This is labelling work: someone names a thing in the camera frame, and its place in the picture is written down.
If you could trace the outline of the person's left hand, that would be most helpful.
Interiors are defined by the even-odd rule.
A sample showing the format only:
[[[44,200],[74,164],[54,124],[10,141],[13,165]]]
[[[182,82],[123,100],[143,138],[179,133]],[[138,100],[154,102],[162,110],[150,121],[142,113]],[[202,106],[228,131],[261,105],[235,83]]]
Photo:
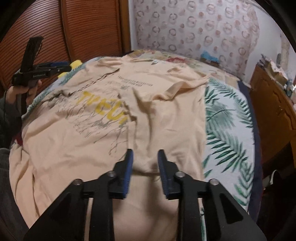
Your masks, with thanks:
[[[42,85],[42,81],[38,80],[37,84],[33,88],[23,86],[11,86],[6,92],[6,103],[14,104],[16,102],[17,95],[27,94],[26,105],[32,104],[36,97],[38,88]]]

